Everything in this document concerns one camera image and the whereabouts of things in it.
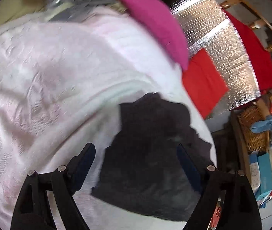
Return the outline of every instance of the red square fabric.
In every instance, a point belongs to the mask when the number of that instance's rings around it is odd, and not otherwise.
[[[245,24],[225,11],[230,21],[234,24],[249,55],[258,86],[263,92],[272,89],[272,60],[255,33]]]
[[[226,83],[204,49],[196,53],[182,74],[183,85],[205,119],[228,91]]]

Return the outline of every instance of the wicker basket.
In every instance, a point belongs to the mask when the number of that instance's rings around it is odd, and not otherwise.
[[[265,117],[261,114],[256,103],[253,103],[249,108],[244,110],[238,116],[238,119],[242,133],[244,134],[248,152],[255,150],[267,152],[269,147],[269,131],[257,134],[250,131],[250,126],[253,123],[265,120]]]

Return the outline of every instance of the reflective insulation mat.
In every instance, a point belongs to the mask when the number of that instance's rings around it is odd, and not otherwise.
[[[185,33],[190,57],[204,48],[229,88],[211,117],[261,95],[241,38],[215,0],[178,0],[171,11]]]

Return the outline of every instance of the silver rivet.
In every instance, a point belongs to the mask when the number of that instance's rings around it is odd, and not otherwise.
[[[244,176],[244,171],[243,170],[238,170],[237,174],[239,174],[240,176]]]
[[[213,171],[216,170],[216,168],[215,168],[213,165],[208,165],[208,166],[207,166],[207,169],[208,169],[209,171],[211,171],[211,172],[213,172]]]
[[[57,168],[57,170],[58,170],[59,172],[65,171],[65,170],[66,170],[66,166],[65,166],[65,165],[60,165],[60,166]]]
[[[34,175],[34,173],[35,173],[35,171],[34,171],[34,170],[30,170],[30,171],[28,171],[28,175],[29,175],[29,176],[33,176],[33,175]]]

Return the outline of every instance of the pink fabric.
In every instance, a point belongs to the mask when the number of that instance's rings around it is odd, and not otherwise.
[[[160,0],[121,0],[130,15],[143,24],[183,70],[188,67],[187,41],[178,21]]]

